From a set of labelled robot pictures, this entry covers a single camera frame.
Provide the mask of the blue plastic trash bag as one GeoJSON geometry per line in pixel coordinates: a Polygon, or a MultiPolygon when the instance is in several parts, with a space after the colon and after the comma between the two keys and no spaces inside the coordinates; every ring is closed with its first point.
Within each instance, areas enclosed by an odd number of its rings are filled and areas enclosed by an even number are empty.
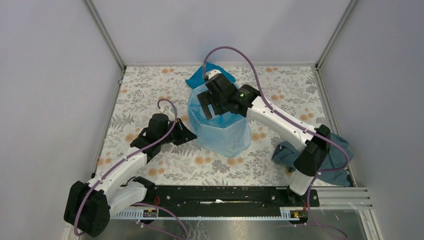
{"type": "Polygon", "coordinates": [[[187,104],[189,122],[197,136],[196,143],[203,149],[233,158],[250,147],[251,127],[246,118],[230,112],[213,114],[207,120],[197,98],[206,90],[205,85],[194,88],[187,104]]]}

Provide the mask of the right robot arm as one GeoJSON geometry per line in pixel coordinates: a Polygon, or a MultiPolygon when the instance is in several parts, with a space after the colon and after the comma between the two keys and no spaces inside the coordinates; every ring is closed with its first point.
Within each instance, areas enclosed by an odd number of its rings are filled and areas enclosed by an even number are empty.
{"type": "Polygon", "coordinates": [[[213,115],[231,113],[257,121],[285,138],[300,155],[294,161],[295,173],[287,191],[287,201],[293,206],[307,199],[307,189],[329,154],[331,136],[325,125],[316,128],[284,112],[271,103],[254,87],[241,87],[230,82],[219,70],[211,70],[204,76],[206,91],[197,99],[207,120],[213,115]]]}

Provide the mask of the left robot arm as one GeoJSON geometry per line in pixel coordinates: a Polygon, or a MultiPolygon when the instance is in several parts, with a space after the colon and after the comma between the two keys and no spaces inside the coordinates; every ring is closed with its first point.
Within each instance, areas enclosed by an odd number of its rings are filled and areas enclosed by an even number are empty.
{"type": "Polygon", "coordinates": [[[193,141],[197,136],[180,118],[170,120],[155,113],[131,143],[127,152],[106,172],[87,182],[76,181],[69,190],[63,219],[74,226],[75,235],[96,237],[120,211],[141,203],[157,203],[156,185],[136,172],[161,151],[161,146],[176,146],[193,141]]]}

